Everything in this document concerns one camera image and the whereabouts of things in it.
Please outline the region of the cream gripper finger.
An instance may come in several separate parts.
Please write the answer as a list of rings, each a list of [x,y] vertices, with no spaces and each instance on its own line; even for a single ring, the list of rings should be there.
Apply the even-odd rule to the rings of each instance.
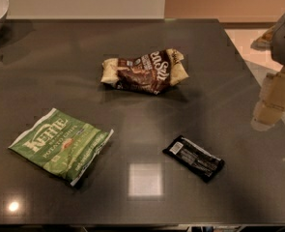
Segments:
[[[251,126],[257,131],[272,128],[285,113],[285,66],[277,73],[268,72],[263,80]]]

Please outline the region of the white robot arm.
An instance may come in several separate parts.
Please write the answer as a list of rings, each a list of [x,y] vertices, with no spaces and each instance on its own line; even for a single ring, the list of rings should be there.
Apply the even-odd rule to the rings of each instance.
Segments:
[[[271,59],[282,65],[277,73],[267,73],[256,103],[251,126],[257,131],[272,128],[285,113],[285,13],[256,43],[265,42]]]

